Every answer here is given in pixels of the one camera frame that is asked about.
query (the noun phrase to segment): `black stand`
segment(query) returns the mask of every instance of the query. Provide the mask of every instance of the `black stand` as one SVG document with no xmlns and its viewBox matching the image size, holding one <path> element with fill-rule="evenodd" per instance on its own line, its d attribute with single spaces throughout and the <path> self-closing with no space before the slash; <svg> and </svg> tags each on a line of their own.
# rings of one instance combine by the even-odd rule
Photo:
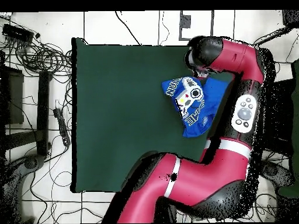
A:
<svg viewBox="0 0 299 224">
<path fill-rule="evenodd" d="M 0 68 L 1 83 L 5 81 L 5 66 Z M 48 143 L 48 101 L 49 83 L 52 76 L 49 72 L 39 73 L 39 100 L 37 104 L 37 131 L 26 131 L 7 135 L 4 139 L 5 149 L 13 149 L 36 142 L 37 154 L 18 159 L 5 167 L 5 178 L 2 180 L 0 198 L 0 223 L 27 223 L 22 219 L 22 187 L 26 176 L 40 169 L 47 156 L 50 144 Z"/>
</svg>

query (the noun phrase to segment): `black cable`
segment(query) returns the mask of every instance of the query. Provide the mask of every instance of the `black cable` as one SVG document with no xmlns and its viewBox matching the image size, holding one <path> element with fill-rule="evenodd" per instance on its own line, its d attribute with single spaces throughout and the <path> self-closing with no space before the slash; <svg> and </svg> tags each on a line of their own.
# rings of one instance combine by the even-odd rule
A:
<svg viewBox="0 0 299 224">
<path fill-rule="evenodd" d="M 23 110 L 22 110 L 20 107 L 18 107 L 17 105 L 13 104 L 12 102 L 11 102 L 11 104 L 23 112 L 23 114 L 24 114 L 24 115 L 25 115 L 25 117 L 27 118 L 27 121 L 28 121 L 28 124 L 29 124 L 29 125 L 30 125 L 30 127 L 31 127 L 31 130 L 33 131 L 33 134 L 34 134 L 35 141 L 37 142 L 36 133 L 35 133 L 35 131 L 34 131 L 34 129 L 33 129 L 33 127 L 32 127 L 32 125 L 31 125 L 31 123 L 30 123 L 30 121 L 29 121 L 29 119 L 28 119 L 28 116 L 27 116 L 27 114 L 26 114 L 26 113 L 25 113 L 25 112 L 24 112 L 24 111 L 23 111 Z"/>
<path fill-rule="evenodd" d="M 280 72 L 280 63 L 279 62 L 276 62 L 277 64 L 278 64 L 278 66 L 279 66 L 279 68 L 278 68 L 278 71 L 276 72 L 276 75 Z"/>
<path fill-rule="evenodd" d="M 159 45 L 159 42 L 160 42 L 160 10 L 159 10 L 159 18 L 158 18 L 158 45 Z"/>
<path fill-rule="evenodd" d="M 162 45 L 162 43 L 163 43 L 163 42 L 167 41 L 167 39 L 168 39 L 168 36 L 169 36 L 169 34 L 170 34 L 170 32 L 169 32 L 168 28 L 167 28 L 167 27 L 164 25 L 164 13 L 165 13 L 165 11 L 163 11 L 163 15 L 162 15 L 162 25 L 164 26 L 164 28 L 166 28 L 166 29 L 167 29 L 167 32 L 168 32 L 168 34 L 167 34 L 167 37 L 166 37 L 166 39 L 165 39 L 165 40 L 163 40 L 163 41 L 160 43 L 160 45 Z"/>
<path fill-rule="evenodd" d="M 235 39 L 235 21 L 236 21 L 236 10 L 234 10 L 234 28 L 232 30 L 232 39 Z"/>
<path fill-rule="evenodd" d="M 115 15 L 116 15 L 116 17 L 118 18 L 118 20 L 119 21 L 121 21 L 122 22 L 122 24 L 124 24 L 125 25 L 125 27 L 127 28 L 127 30 L 130 32 L 130 34 L 132 35 L 132 37 L 134 38 L 134 40 L 137 42 L 137 44 L 139 45 L 139 46 L 141 46 L 141 44 L 138 42 L 138 40 L 135 38 L 135 36 L 132 34 L 132 32 L 131 32 L 131 30 L 128 28 L 128 26 L 119 18 L 119 16 L 118 16 L 118 14 L 117 14 L 117 12 L 115 11 Z"/>
<path fill-rule="evenodd" d="M 288 59 L 288 57 L 290 56 L 290 54 L 291 54 L 291 52 L 292 52 L 292 49 L 294 48 L 294 44 L 295 44 L 295 42 L 296 42 L 296 40 L 297 40 L 298 38 L 299 38 L 299 34 L 298 34 L 297 38 L 294 40 L 294 42 L 293 42 L 293 44 L 292 44 L 291 50 L 290 50 L 290 52 L 289 52 L 289 54 L 288 54 L 288 56 L 287 56 L 287 58 L 286 58 L 286 62 L 288 62 L 287 59 Z"/>
<path fill-rule="evenodd" d="M 32 185 L 33 185 L 34 180 L 35 180 L 35 172 L 33 173 L 33 180 L 32 180 L 32 182 L 31 182 L 31 184 L 30 184 L 30 191 L 31 191 L 31 193 L 32 193 L 33 196 L 35 196 L 37 199 L 39 199 L 39 200 L 41 200 L 42 202 L 44 202 L 44 200 L 42 200 L 40 197 L 38 197 L 38 196 L 32 191 Z M 44 203 L 45 203 L 45 205 L 46 205 L 46 208 L 44 209 L 43 213 L 40 215 L 39 219 L 37 220 L 37 224 L 40 223 L 40 219 L 41 219 L 41 217 L 44 215 L 44 213 L 46 212 L 46 210 L 47 210 L 47 208 L 48 208 L 48 204 L 47 204 L 46 202 L 44 202 Z"/>
<path fill-rule="evenodd" d="M 273 31 L 273 32 L 271 32 L 271 33 L 269 33 L 269 34 L 265 34 L 264 36 L 257 38 L 257 39 L 253 42 L 253 45 L 255 45 L 255 43 L 256 43 L 258 40 L 260 40 L 261 38 L 265 38 L 265 37 L 267 37 L 267 36 L 271 36 L 273 33 L 276 33 L 276 32 L 278 32 L 279 30 L 275 30 L 275 31 Z"/>
<path fill-rule="evenodd" d="M 99 215 L 93 213 L 93 212 L 92 212 L 90 209 L 88 209 L 88 208 L 82 208 L 82 209 L 78 209 L 78 210 L 76 210 L 76 211 L 62 213 L 62 214 L 55 220 L 54 224 L 58 223 L 57 221 L 58 221 L 58 219 L 59 219 L 61 216 L 63 216 L 63 215 L 74 214 L 74 213 L 77 213 L 77 212 L 79 212 L 79 211 L 82 211 L 83 209 L 86 210 L 86 211 L 88 211 L 88 212 L 91 213 L 92 215 L 94 215 L 94 216 L 96 216 L 96 217 L 98 217 L 98 218 L 101 218 L 101 220 L 98 221 L 97 223 L 99 223 L 99 222 L 102 221 L 102 219 L 103 219 L 102 216 L 99 216 Z"/>
</svg>

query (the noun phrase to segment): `black border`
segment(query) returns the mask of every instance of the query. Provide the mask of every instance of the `black border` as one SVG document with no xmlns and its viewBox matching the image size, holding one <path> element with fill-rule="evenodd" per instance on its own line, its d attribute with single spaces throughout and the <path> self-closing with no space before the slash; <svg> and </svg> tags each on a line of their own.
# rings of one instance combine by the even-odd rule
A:
<svg viewBox="0 0 299 224">
<path fill-rule="evenodd" d="M 69 189 L 72 193 L 76 192 L 77 184 L 77 43 L 76 38 L 72 38 L 72 183 Z"/>
</svg>

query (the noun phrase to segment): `black joint cap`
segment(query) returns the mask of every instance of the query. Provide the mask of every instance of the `black joint cap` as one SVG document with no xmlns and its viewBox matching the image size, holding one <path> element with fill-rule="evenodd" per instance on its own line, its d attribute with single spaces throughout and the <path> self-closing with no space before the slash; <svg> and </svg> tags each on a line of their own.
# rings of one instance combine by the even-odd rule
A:
<svg viewBox="0 0 299 224">
<path fill-rule="evenodd" d="M 200 61 L 208 67 L 221 54 L 222 48 L 222 38 L 214 36 L 205 37 L 194 48 L 194 60 L 196 63 Z"/>
<path fill-rule="evenodd" d="M 202 40 L 203 38 L 205 38 L 205 36 L 196 36 L 196 37 L 192 38 L 191 40 L 189 40 L 187 46 L 196 47 L 197 44 L 200 42 L 200 40 Z"/>
</svg>

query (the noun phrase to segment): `electrical cord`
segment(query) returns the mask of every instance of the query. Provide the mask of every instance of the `electrical cord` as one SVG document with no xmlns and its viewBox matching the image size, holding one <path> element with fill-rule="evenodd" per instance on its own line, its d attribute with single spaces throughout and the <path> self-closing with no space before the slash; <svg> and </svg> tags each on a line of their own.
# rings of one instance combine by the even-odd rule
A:
<svg viewBox="0 0 299 224">
<path fill-rule="evenodd" d="M 130 32 L 130 34 L 132 35 L 132 37 L 134 38 L 134 40 L 137 42 L 137 44 L 139 45 L 139 46 L 141 46 L 142 44 L 140 44 L 139 42 L 138 42 L 138 40 L 135 38 L 135 36 L 132 34 L 132 32 L 131 32 L 131 30 L 128 28 L 128 26 L 119 18 L 119 16 L 118 16 L 118 14 L 117 14 L 117 12 L 115 11 L 115 15 L 116 15 L 116 17 L 118 18 L 118 20 L 119 21 L 121 21 L 121 23 L 122 24 L 124 24 L 124 26 L 127 28 L 127 30 Z"/>
<path fill-rule="evenodd" d="M 165 13 L 165 11 L 163 11 L 163 15 L 162 15 L 162 25 L 164 26 L 164 28 L 166 28 L 166 29 L 167 29 L 167 32 L 168 32 L 168 34 L 167 34 L 167 37 L 166 37 L 166 39 L 165 39 L 165 40 L 163 40 L 163 41 L 160 43 L 160 45 L 162 45 L 162 43 L 163 43 L 163 42 L 167 41 L 167 39 L 168 39 L 168 36 L 169 36 L 169 34 L 170 34 L 170 32 L 169 32 L 168 28 L 167 28 L 167 27 L 164 25 L 164 13 Z"/>
</svg>

